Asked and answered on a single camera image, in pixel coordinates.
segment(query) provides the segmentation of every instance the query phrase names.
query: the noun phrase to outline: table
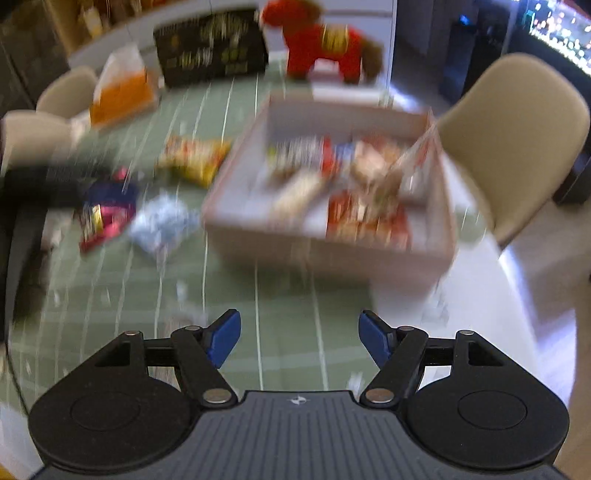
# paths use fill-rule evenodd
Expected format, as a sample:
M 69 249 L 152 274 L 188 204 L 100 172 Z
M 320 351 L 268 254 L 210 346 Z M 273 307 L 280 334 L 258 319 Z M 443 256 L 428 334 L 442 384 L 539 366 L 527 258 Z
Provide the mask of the table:
M 107 135 L 88 135 L 80 149 L 114 149 L 118 163 L 150 174 L 167 135 L 232 138 L 271 90 L 310 86 L 291 84 L 280 64 L 265 76 L 216 82 L 170 92 L 158 111 Z M 376 102 L 372 89 L 312 85 L 315 97 Z M 455 205 L 474 205 L 451 162 L 446 163 Z M 159 193 L 150 184 L 142 200 Z M 198 208 L 205 191 L 179 183 L 167 187 Z M 473 329 L 537 374 L 534 337 L 524 309 L 499 263 L 492 236 L 461 245 L 449 273 L 425 298 L 410 298 L 381 285 L 335 281 L 257 264 L 227 265 L 197 234 L 172 255 L 160 272 L 155 262 L 123 236 L 82 258 L 73 228 L 51 257 L 51 283 L 43 309 L 15 322 L 11 341 L 15 368 L 29 405 L 55 382 L 114 336 L 141 330 L 146 338 L 169 333 L 170 319 L 187 314 L 210 320 L 227 308 L 242 315 L 242 337 L 222 368 L 231 386 L 247 389 L 339 390 L 352 377 L 366 384 L 376 367 L 359 342 L 357 318 L 371 308 L 390 325 L 414 325 L 433 336 L 453 337 Z M 428 368 L 424 383 L 447 372 Z M 24 419 L 7 376 L 0 379 L 4 448 L 34 463 Z M 19 447 L 15 438 L 20 439 Z

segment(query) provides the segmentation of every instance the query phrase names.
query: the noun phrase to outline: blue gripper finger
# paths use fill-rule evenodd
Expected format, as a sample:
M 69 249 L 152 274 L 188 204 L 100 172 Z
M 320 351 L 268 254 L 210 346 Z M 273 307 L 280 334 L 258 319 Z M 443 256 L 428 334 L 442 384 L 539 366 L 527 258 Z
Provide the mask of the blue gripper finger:
M 205 329 L 206 353 L 209 361 L 216 368 L 221 368 L 240 339 L 241 332 L 240 313 L 237 310 L 228 310 L 209 327 Z
M 359 315 L 359 339 L 379 368 L 382 368 L 392 355 L 388 334 L 393 331 L 393 328 L 373 312 L 366 310 Z

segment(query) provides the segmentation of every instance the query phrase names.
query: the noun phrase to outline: red snack bag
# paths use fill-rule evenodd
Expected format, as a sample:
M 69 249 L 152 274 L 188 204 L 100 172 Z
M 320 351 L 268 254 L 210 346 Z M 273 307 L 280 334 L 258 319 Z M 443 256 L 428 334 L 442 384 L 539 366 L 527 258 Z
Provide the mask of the red snack bag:
M 80 252 L 87 253 L 108 239 L 119 236 L 134 213 L 135 211 L 128 207 L 86 205 L 80 213 Z
M 374 216 L 360 197 L 348 191 L 329 200 L 326 236 L 402 250 L 411 243 L 407 215 L 401 205 L 393 213 Z

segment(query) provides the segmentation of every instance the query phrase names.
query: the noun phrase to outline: candy wrapper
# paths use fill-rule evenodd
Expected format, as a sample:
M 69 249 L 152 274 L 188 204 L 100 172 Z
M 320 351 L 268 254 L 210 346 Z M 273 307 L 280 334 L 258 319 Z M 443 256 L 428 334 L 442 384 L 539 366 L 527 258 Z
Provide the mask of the candy wrapper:
M 268 161 L 272 176 L 280 180 L 300 170 L 320 172 L 326 178 L 339 172 L 328 137 L 301 137 L 277 144 L 269 149 Z
M 135 215 L 137 186 L 121 181 L 97 181 L 87 192 L 79 212 L 82 240 L 80 252 L 87 253 L 119 236 Z
M 230 148 L 230 142 L 193 140 L 171 135 L 156 163 L 155 172 L 168 170 L 209 188 Z
M 404 208 L 379 214 L 357 194 L 344 191 L 330 197 L 326 236 L 406 250 L 411 234 Z
M 147 202 L 129 227 L 129 237 L 158 265 L 199 228 L 200 216 L 178 199 L 161 194 Z

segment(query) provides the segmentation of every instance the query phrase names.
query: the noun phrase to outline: chip bag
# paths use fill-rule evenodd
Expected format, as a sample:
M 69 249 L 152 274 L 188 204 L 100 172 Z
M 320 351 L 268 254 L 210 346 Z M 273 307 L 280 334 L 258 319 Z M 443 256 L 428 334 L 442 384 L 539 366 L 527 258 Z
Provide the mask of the chip bag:
M 86 193 L 78 213 L 82 227 L 80 252 L 87 253 L 98 245 L 119 236 L 135 215 L 138 188 L 124 181 L 97 181 Z
M 437 128 L 433 125 L 372 187 L 369 201 L 374 208 L 384 211 L 394 199 L 403 203 L 425 204 L 431 165 L 434 155 L 437 155 L 438 142 Z
M 156 163 L 155 172 L 168 170 L 209 188 L 230 148 L 230 142 L 193 140 L 171 135 Z

